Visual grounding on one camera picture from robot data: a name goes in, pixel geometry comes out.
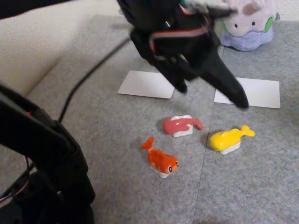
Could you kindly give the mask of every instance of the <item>black cable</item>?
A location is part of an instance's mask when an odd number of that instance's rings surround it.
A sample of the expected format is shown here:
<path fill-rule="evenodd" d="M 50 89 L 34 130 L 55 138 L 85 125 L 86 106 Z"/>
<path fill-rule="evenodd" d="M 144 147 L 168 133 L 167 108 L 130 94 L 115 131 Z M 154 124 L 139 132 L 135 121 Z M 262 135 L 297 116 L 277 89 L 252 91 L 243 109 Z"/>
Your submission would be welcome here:
<path fill-rule="evenodd" d="M 117 47 L 115 47 L 108 55 L 106 55 L 98 64 L 96 64 L 78 83 L 77 85 L 72 89 L 72 91 L 70 92 L 65 104 L 64 104 L 64 108 L 61 111 L 61 114 L 59 116 L 58 121 L 61 123 L 65 112 L 67 110 L 67 107 L 69 106 L 69 103 L 71 101 L 71 98 L 73 97 L 73 95 L 75 94 L 75 92 L 77 91 L 77 89 L 80 87 L 80 85 L 82 85 L 83 82 L 86 81 L 86 79 L 88 79 L 90 77 L 91 74 L 93 74 L 105 61 L 107 61 L 111 56 L 113 56 L 115 53 L 117 53 L 120 49 L 122 49 L 122 47 L 128 43 L 130 41 L 130 38 L 126 38 L 123 42 L 121 42 Z"/>

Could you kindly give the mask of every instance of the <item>pink fish toy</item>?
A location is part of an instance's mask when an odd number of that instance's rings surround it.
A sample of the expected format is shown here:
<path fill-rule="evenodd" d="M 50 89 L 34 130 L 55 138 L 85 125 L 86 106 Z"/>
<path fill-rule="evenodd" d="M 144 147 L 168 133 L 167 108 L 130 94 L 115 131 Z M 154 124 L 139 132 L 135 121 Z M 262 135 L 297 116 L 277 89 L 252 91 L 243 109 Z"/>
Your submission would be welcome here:
<path fill-rule="evenodd" d="M 196 125 L 199 130 L 204 129 L 200 120 L 193 119 L 190 115 L 167 118 L 163 123 L 163 129 L 173 137 L 180 137 L 192 134 L 193 125 Z"/>

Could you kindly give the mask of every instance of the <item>stuffed animal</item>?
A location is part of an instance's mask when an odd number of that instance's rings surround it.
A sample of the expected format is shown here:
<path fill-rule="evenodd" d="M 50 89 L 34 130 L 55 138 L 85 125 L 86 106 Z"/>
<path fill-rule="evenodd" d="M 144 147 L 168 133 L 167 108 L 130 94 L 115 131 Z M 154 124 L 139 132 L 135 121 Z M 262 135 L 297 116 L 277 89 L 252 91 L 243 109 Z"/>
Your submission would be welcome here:
<path fill-rule="evenodd" d="M 229 5 L 238 13 L 223 22 L 223 46 L 249 51 L 273 39 L 275 0 L 229 0 Z"/>

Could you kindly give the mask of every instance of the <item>red wire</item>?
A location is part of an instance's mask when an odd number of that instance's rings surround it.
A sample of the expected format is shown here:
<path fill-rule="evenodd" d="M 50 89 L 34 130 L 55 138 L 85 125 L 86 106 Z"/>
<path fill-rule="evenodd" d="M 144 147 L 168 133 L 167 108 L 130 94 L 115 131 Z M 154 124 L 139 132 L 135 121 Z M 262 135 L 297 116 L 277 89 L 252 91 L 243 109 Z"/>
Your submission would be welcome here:
<path fill-rule="evenodd" d="M 28 162 L 28 158 L 26 156 L 24 156 L 24 159 L 25 159 L 25 162 L 26 162 L 26 167 L 27 167 L 27 170 L 29 169 L 29 162 Z M 26 182 L 23 184 L 23 186 L 15 193 L 15 194 L 9 194 L 3 198 L 0 199 L 0 203 L 6 201 L 7 199 L 9 199 L 10 197 L 13 197 L 13 196 L 16 196 L 18 195 L 19 193 L 21 193 L 24 188 L 27 186 L 27 184 L 29 183 L 29 176 L 27 176 L 27 180 Z"/>

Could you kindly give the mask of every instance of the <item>orange fish toy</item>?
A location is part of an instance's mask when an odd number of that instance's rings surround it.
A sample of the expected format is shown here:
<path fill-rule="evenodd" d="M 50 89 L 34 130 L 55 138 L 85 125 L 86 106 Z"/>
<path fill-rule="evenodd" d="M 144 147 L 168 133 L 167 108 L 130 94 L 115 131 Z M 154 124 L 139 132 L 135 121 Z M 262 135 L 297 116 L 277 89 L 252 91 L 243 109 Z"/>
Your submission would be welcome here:
<path fill-rule="evenodd" d="M 175 156 L 163 153 L 161 150 L 153 148 L 154 137 L 150 137 L 141 148 L 149 153 L 149 167 L 160 177 L 166 178 L 178 169 L 178 159 Z"/>

